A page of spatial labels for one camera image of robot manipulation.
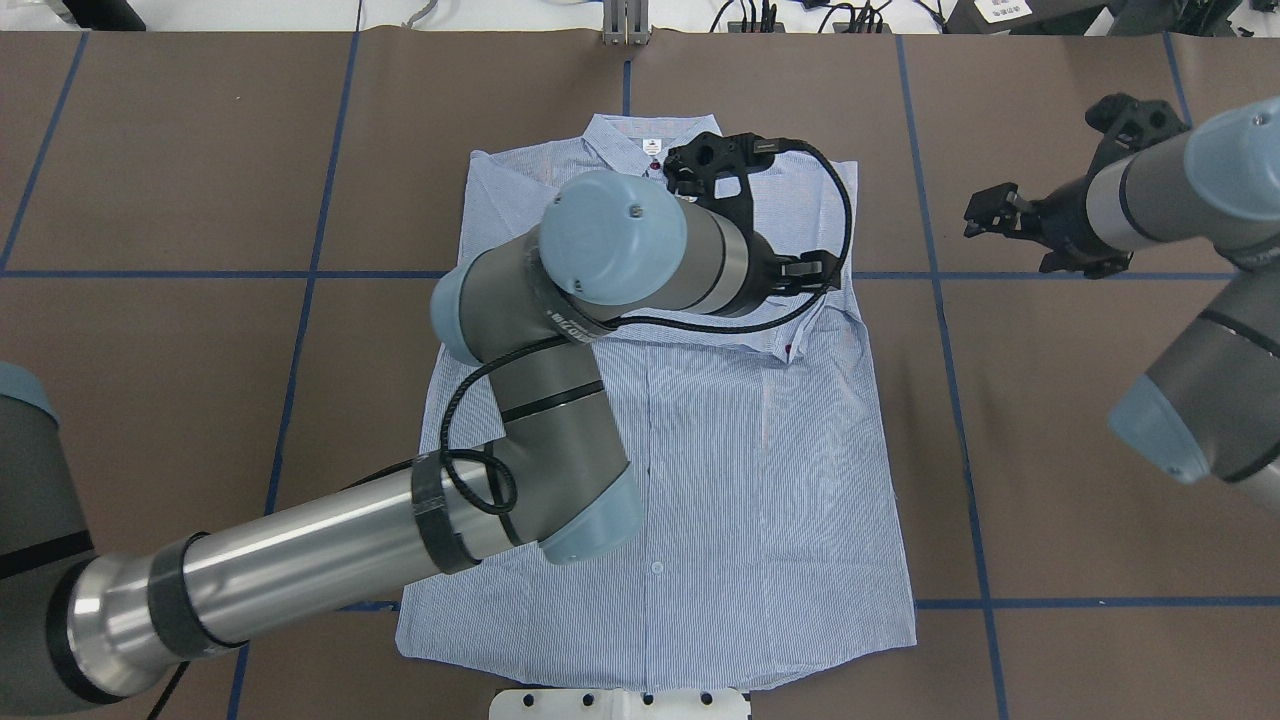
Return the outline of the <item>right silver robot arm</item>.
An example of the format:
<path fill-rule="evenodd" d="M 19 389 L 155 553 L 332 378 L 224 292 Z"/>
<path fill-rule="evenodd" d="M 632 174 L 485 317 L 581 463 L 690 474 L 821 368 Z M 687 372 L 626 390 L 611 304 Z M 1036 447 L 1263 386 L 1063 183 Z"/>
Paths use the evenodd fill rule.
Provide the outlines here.
<path fill-rule="evenodd" d="M 1106 281 L 1139 252 L 1201 241 L 1220 291 L 1132 383 L 1110 430 L 1184 486 L 1220 480 L 1271 512 L 1279 495 L 1277 100 L 1196 126 L 1164 100 L 1111 94 L 1087 172 L 1042 199 L 970 196 L 964 234 L 1039 245 L 1039 272 Z"/>

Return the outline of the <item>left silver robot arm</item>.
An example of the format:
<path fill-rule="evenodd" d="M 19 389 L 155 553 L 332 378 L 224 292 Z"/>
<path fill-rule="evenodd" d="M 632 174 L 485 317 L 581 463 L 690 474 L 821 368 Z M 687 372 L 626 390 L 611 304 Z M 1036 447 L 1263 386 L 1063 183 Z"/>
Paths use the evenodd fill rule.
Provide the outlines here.
<path fill-rule="evenodd" d="M 443 272 L 20 274 L 3 347 L 3 712 L 161 676 L 424 577 L 644 523 L 591 343 L 645 304 L 817 301 L 842 256 L 774 256 L 751 196 L 591 173 Z M 698 193 L 696 204 L 675 193 Z"/>

